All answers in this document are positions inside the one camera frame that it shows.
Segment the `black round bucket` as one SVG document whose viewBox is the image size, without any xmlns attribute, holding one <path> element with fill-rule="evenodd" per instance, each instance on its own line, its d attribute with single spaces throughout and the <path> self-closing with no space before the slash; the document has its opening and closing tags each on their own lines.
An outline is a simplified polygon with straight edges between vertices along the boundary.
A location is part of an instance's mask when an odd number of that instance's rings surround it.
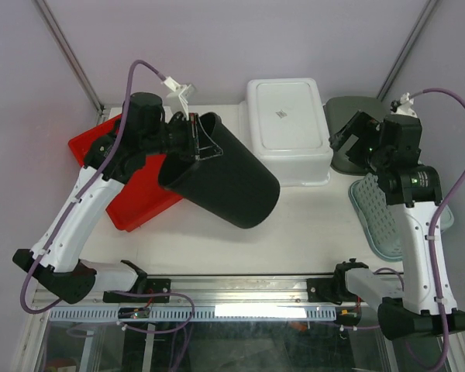
<svg viewBox="0 0 465 372">
<path fill-rule="evenodd" d="M 168 154 L 158 174 L 159 185 L 241 229 L 259 225 L 278 202 L 279 181 L 217 114 L 205 113 L 200 122 L 223 155 L 191 162 Z"/>
</svg>

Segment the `white plastic tub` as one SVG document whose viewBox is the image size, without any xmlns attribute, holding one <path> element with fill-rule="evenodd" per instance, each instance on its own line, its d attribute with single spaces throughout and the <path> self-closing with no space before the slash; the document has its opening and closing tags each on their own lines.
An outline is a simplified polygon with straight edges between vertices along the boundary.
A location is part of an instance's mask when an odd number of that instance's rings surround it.
<svg viewBox="0 0 465 372">
<path fill-rule="evenodd" d="M 329 183 L 333 151 L 314 79 L 249 81 L 242 105 L 241 137 L 281 186 Z"/>
</svg>

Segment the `red plastic tray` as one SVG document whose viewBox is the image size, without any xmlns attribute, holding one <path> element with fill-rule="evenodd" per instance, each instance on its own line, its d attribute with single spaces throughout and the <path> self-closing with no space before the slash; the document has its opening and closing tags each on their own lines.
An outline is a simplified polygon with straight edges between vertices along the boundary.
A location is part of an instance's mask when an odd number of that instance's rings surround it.
<svg viewBox="0 0 465 372">
<path fill-rule="evenodd" d="M 68 141 L 68 146 L 79 164 L 83 164 L 92 143 L 109 133 L 121 117 L 117 115 Z M 164 155 L 148 157 L 146 165 L 133 175 L 106 208 L 117 229 L 130 233 L 182 199 L 180 195 L 164 190 L 157 182 L 164 159 Z"/>
</svg>

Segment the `light teal perforated basket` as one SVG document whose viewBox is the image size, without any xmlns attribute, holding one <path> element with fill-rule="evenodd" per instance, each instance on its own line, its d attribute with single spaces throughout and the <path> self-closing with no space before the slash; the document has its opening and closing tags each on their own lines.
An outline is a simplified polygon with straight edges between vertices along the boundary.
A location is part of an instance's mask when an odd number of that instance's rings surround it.
<svg viewBox="0 0 465 372">
<path fill-rule="evenodd" d="M 385 193 L 377 184 L 377 176 L 368 173 L 355 181 L 349 187 L 348 196 L 371 250 L 387 262 L 402 261 L 401 236 L 386 204 Z"/>
</svg>

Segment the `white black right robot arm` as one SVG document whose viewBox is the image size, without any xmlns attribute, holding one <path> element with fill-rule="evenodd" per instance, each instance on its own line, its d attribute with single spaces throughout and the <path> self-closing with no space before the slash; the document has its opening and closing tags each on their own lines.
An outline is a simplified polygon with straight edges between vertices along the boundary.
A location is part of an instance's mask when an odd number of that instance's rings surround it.
<svg viewBox="0 0 465 372">
<path fill-rule="evenodd" d="M 337 303 L 361 298 L 376 313 L 389 340 L 446 337 L 465 331 L 465 312 L 457 308 L 443 256 L 439 215 L 443 193 L 438 172 L 419 161 L 420 120 L 386 115 L 377 121 L 358 111 L 329 139 L 339 150 L 351 137 L 350 162 L 377 176 L 401 238 L 404 288 L 399 291 L 354 259 L 336 265 L 331 281 Z"/>
</svg>

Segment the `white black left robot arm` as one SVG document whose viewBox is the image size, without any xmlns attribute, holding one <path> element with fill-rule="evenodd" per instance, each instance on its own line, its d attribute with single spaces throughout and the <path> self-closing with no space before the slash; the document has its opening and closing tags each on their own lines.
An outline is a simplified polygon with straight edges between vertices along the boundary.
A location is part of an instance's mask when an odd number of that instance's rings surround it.
<svg viewBox="0 0 465 372">
<path fill-rule="evenodd" d="M 144 297 L 145 273 L 127 260 L 96 263 L 81 252 L 102 214 L 150 156 L 176 156 L 192 164 L 223 154 L 203 118 L 184 109 L 167 119 L 162 99 L 138 92 L 126 97 L 122 116 L 97 138 L 84 158 L 74 188 L 50 228 L 12 261 L 58 301 L 76 304 L 92 291 L 120 291 L 130 301 Z"/>
</svg>

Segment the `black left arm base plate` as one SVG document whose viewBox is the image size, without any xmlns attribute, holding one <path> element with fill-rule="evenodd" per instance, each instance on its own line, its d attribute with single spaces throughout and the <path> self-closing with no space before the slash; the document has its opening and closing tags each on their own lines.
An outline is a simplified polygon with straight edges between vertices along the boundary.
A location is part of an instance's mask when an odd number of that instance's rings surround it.
<svg viewBox="0 0 465 372">
<path fill-rule="evenodd" d="M 171 279 L 162 277 L 147 277 L 138 279 L 135 285 L 123 294 L 118 294 L 115 291 L 106 291 L 103 294 L 102 301 L 104 303 L 143 303 L 150 304 L 168 303 L 170 296 L 168 293 L 171 290 Z"/>
</svg>

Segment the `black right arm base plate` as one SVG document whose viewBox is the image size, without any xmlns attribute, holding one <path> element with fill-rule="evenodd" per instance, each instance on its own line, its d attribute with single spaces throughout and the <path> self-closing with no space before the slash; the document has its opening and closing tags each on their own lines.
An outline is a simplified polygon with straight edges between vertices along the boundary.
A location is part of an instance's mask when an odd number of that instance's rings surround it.
<svg viewBox="0 0 465 372">
<path fill-rule="evenodd" d="M 332 278 L 312 277 L 306 280 L 308 302 L 328 302 L 341 305 L 343 302 L 357 302 L 357 296 L 341 289 Z"/>
</svg>

